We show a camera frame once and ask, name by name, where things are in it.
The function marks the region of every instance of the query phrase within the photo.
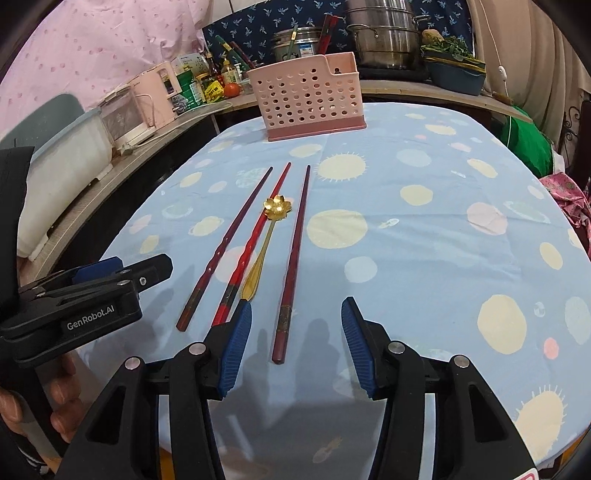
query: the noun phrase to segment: spoon handle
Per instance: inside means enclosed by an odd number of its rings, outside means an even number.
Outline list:
[[[267,235],[265,236],[265,241],[262,244],[261,251],[256,258],[255,264],[252,266],[251,272],[248,274],[246,281],[244,282],[241,298],[248,301],[251,301],[254,298],[258,288],[259,280],[261,279],[262,265],[265,261],[265,254],[267,253],[267,247],[269,246],[269,241],[271,240],[271,234],[273,233],[273,227],[275,226],[276,221],[277,220],[271,221],[269,230],[267,230]]]

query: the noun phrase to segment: tomato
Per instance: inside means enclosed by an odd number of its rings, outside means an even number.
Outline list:
[[[240,85],[236,83],[228,83],[223,90],[223,94],[227,98],[237,97],[240,95]]]

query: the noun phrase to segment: screw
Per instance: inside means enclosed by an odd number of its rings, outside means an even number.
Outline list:
[[[470,361],[463,355],[458,355],[453,358],[453,362],[460,368],[466,368],[470,366]]]
[[[392,353],[404,353],[405,347],[403,343],[391,342],[388,345],[388,350],[390,350]]]
[[[194,343],[189,347],[191,355],[203,355],[207,347],[203,343]]]
[[[125,368],[127,370],[135,370],[136,368],[138,368],[141,364],[141,360],[139,358],[137,358],[136,356],[133,356],[131,358],[128,358],[125,361]]]

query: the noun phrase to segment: pink wall cloth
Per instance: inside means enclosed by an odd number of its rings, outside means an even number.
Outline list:
[[[60,93],[89,109],[164,60],[202,51],[209,0],[64,0],[0,84],[0,138]]]

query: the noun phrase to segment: light blue tablecloth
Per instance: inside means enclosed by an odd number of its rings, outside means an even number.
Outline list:
[[[127,265],[165,252],[173,275],[142,293],[142,320],[82,348],[84,361],[107,381],[131,355],[155,361],[202,340],[290,161],[281,193],[294,212],[269,246],[236,387],[212,406],[228,478],[368,477],[384,404],[367,399],[352,369],[340,322],[347,296],[422,355],[470,357],[534,460],[551,458],[591,420],[591,264],[574,231],[532,174],[468,116],[404,103],[364,108],[367,129],[289,141],[269,143],[260,118],[235,125],[166,180],[105,257]],[[276,366],[270,350],[308,164],[295,313],[287,361]],[[269,166],[188,331],[178,332],[197,279]],[[167,446],[165,415],[163,402]],[[426,431],[427,464],[431,410]]]

